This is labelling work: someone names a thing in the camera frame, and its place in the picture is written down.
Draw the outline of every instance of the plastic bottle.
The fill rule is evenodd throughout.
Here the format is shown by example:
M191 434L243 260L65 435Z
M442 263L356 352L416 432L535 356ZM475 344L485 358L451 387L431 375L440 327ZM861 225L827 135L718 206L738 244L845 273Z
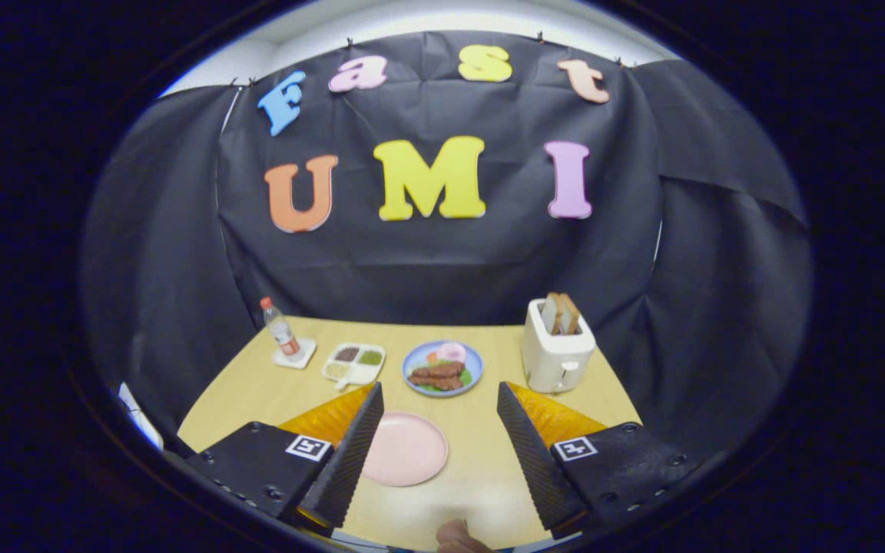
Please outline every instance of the plastic bottle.
M268 333L278 342L278 347L282 350L282 354L290 361L298 361L303 358L303 350L300 349L299 343L296 342L292 329L289 328L288 321L285 316L273 304L270 297L261 298L261 312L264 315L264 325L268 328Z

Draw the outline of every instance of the blue letter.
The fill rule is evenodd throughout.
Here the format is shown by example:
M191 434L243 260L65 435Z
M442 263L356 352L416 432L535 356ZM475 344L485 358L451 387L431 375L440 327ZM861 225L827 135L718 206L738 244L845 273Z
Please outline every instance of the blue letter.
M292 104L299 104L303 98L303 91L296 85L306 78L306 74L297 71L281 81L277 87L261 97L259 108L264 108L268 119L271 119L271 136L282 132L282 129L299 117L299 108Z

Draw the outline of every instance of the foam letter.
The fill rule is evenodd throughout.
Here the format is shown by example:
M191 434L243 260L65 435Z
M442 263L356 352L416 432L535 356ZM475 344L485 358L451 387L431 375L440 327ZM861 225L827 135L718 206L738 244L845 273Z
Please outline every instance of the foam letter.
M499 83L510 78L510 54L499 46L470 45L459 52L459 73L467 81Z
M292 177L299 171L295 164L280 165L264 173L268 183L268 210L275 227L286 232L305 232L326 223L333 207L330 173L336 161L336 155L320 155L306 162L306 169L313 173L313 206L306 211L292 207Z
M303 99L303 91L297 84L301 83L303 78L306 78L306 74L297 71L285 77L284 81L261 97L259 108L264 108L268 119L271 120L271 136L277 136L286 125L299 117L299 108L295 108L292 104L299 104Z
M593 206L586 200L582 162L589 155L589 148L574 141L549 141L545 151L555 165L555 199L549 204L552 217L586 218L593 213Z
M382 56L365 56L350 60L340 66L340 73L330 79L330 91L345 92L354 88L379 87L387 77L384 76L384 68L387 60Z
M568 81L572 84L572 90L579 94L580 98L596 102L596 104L605 104L610 99L610 94L607 91L596 88L596 81L603 80L603 74L591 69L583 60L562 60L556 65L568 73Z
M439 214L448 218L474 218L484 214L486 205L477 189L477 157L484 151L478 137L451 137L439 149L432 168L426 165L408 140L393 140L375 147L375 158L384 164L384 205L378 211L382 220L408 220L411 196L422 217L431 216L439 193L446 199Z

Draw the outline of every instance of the hand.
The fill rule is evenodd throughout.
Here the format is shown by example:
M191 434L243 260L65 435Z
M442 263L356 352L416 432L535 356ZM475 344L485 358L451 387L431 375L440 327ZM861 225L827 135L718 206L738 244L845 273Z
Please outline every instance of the hand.
M463 518L439 526L439 530L436 531L436 541L439 542L436 553L494 553L494 550L480 541L470 538L469 529Z

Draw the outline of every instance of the white toaster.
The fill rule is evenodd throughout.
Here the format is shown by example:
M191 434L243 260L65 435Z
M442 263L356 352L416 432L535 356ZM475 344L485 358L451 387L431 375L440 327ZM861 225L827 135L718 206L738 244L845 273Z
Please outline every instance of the white toaster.
M542 323L539 311L545 298L528 302L528 316L521 337L524 378L535 392L558 393L573 389L586 371L596 339L585 319L579 317L579 333L552 336Z

